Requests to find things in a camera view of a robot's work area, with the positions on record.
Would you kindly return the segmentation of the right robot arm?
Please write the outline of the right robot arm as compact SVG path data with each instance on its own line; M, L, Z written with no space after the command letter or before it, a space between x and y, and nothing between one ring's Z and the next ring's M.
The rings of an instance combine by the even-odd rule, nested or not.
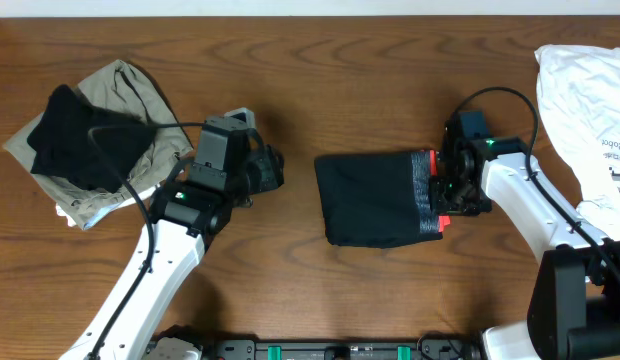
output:
M443 142L432 208L476 216L497 204L533 252L538 274L524 320L481 335L485 359L620 356L620 241L579 217L524 142Z

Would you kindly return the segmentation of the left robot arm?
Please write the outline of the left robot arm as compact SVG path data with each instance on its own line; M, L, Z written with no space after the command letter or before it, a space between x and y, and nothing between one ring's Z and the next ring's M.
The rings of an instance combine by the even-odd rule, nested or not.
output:
M135 252L99 312L66 359L143 359L168 305L201 263L207 241L229 222L236 207L283 183L284 160L270 145L241 152L236 191L212 186L218 169L201 154L179 161L150 206Z

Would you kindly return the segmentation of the black leggings red waistband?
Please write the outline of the black leggings red waistband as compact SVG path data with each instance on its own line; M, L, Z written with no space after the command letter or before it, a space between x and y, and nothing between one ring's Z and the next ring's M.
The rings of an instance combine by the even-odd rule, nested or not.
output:
M317 158L328 242L386 249L442 239L450 217L431 209L435 155L422 150Z

